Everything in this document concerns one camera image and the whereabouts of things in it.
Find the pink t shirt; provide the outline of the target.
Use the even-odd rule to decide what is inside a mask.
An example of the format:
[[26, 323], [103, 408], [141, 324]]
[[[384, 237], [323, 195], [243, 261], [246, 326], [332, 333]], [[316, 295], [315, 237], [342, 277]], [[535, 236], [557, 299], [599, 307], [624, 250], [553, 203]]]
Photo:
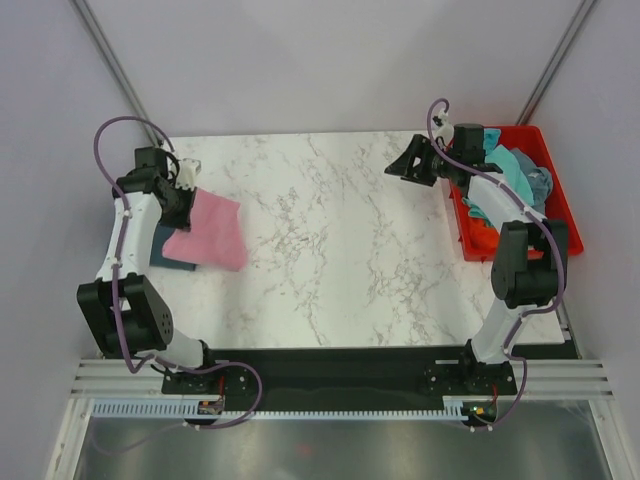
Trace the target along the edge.
[[174, 261], [238, 272], [248, 262], [240, 225], [241, 204], [197, 189], [191, 210], [191, 230], [176, 229], [164, 242], [162, 255]]

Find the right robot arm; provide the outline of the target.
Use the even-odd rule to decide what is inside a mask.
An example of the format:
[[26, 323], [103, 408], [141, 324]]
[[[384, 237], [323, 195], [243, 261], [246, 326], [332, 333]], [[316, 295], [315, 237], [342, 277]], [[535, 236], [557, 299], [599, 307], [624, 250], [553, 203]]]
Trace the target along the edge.
[[458, 124], [452, 143], [431, 132], [415, 134], [406, 150], [384, 170], [387, 175], [432, 187], [446, 179], [460, 187], [499, 230], [490, 281], [494, 301], [478, 333], [469, 341], [469, 362], [458, 368], [467, 392], [483, 392], [494, 381], [491, 365], [512, 358], [524, 323], [557, 308], [566, 286], [568, 227], [549, 220], [509, 184], [505, 169], [487, 160], [484, 128]]

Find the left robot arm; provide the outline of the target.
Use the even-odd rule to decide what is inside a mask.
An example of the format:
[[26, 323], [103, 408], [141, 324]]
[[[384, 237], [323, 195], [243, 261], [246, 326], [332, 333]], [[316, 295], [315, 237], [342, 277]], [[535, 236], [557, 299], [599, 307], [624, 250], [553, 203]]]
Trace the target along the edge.
[[134, 168], [111, 179], [115, 219], [95, 279], [77, 289], [77, 302], [103, 356], [132, 372], [149, 361], [186, 368], [185, 382], [208, 393], [219, 369], [205, 360], [206, 345], [174, 325], [172, 312], [149, 280], [158, 227], [187, 233], [201, 164], [156, 147], [138, 148]]

